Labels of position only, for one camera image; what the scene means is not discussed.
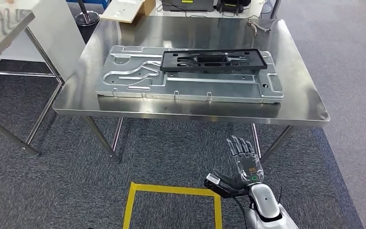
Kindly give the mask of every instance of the gray carpet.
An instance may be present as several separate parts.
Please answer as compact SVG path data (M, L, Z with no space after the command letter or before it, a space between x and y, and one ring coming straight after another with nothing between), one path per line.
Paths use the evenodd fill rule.
M5 66L10 62L0 63ZM25 138L54 86L53 79L0 76L0 123ZM117 120L95 120L110 139ZM257 128L263 150L283 129ZM344 183L330 148L322 148L328 147L324 134L316 133L323 134L298 129L265 164L265 182L277 197L283 183L282 204L300 228L361 228L347 189L338 192ZM243 124L125 119L118 145L122 163L115 164L80 118L51 111L33 143L40 157L25 155L0 136L0 228L121 228L131 181L202 187L213 168L231 174L224 140L232 134L251 138ZM244 228L233 200L223 200L222 214L224 228ZM131 228L213 227L210 197L136 194Z
M325 133L366 228L366 0L283 0L278 17L328 109Z

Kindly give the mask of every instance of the metal plate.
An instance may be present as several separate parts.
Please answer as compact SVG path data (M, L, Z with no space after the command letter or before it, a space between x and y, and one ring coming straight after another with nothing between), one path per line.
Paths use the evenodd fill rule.
M284 98L269 52L261 52L267 69L231 74L163 73L164 51L182 50L113 46L95 91L114 97L155 98L236 103L279 103Z

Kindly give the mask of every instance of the cable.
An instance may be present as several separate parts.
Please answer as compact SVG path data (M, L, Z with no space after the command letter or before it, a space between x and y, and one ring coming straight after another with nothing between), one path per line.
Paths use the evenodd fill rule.
M242 207L242 204L239 203L239 201L236 199L236 197L233 198L235 200L235 202L239 205L239 207L241 208L242 214L244 215L244 220L245 220L245 229L247 229L247 222L246 222L246 214L245 214L245 210Z
M281 193L282 193L282 191L283 191L283 183L281 183L281 181L279 181L280 182L280 185L281 185L281 188L280 188L280 196L278 197L278 204L280 203L280 200L281 200Z

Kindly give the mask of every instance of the white robot forearm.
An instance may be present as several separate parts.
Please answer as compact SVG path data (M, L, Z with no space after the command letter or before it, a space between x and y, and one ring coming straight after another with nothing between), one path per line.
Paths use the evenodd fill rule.
M281 204L278 204L270 187L254 184L249 188L253 199L246 214L249 229L298 229Z

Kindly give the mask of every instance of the table leg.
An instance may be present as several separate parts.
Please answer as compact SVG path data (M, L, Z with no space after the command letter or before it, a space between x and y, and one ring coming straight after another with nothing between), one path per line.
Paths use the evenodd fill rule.
M36 156L39 154L30 145L28 145L25 142L23 142L22 140L20 140L18 137L16 137L14 134L9 132L7 129L5 129L1 125L0 125L0 133L3 134L4 136L6 136L7 138L9 138L10 140L12 140L15 144L17 144L18 146L20 146L22 149L26 150L30 154L36 155Z
M90 116L82 116L82 119L88 124L88 126L91 128L93 133L98 137L100 143L104 147L104 149L109 153L110 157L116 162L120 162L120 158L116 155L116 153L113 151L112 147L110 146L109 142L104 137L103 133L100 131L99 127L94 122L93 118Z
M281 0L275 0L274 7L272 10L272 14L270 15L270 19L275 19L277 16L278 8L280 8Z
M116 151L117 142L119 141L120 131L122 125L122 117L119 118L119 122L117 124L116 134L114 135L114 141L112 144L112 150Z
M257 137L256 125L254 123L252 123L252 135L253 135L254 148L255 148L256 154L259 156L259 159L260 159L260 158L262 158L262 153L260 152L259 138Z
M34 124L34 127L31 130L29 136L27 137L26 143L30 144L31 141L33 140L34 136L36 135L37 130L39 129L43 119L47 115L52 103L54 102L54 99L57 97L58 93L60 92L60 90L61 90L61 88L64 84L64 80L62 79L60 73L55 68L54 64L52 63L51 59L48 57L47 53L44 51L43 47L41 46L41 44L39 43L37 38L34 36L33 32L31 32L30 28L26 27L26 29L24 31L26 32L26 34L29 37L30 41L34 44L36 49L39 51L40 55L43 57L45 63L48 66L48 68L50 69L52 74L54 74L55 78L58 81L57 87L55 88L54 92L51 94L50 99L48 100L48 102L45 105L42 113L40 114L39 118L37 119L37 122Z
M271 144L269 149L262 155L260 162L263 164L276 150L277 148L285 142L289 136L293 133L295 130L295 126L288 125L280 134L280 136Z

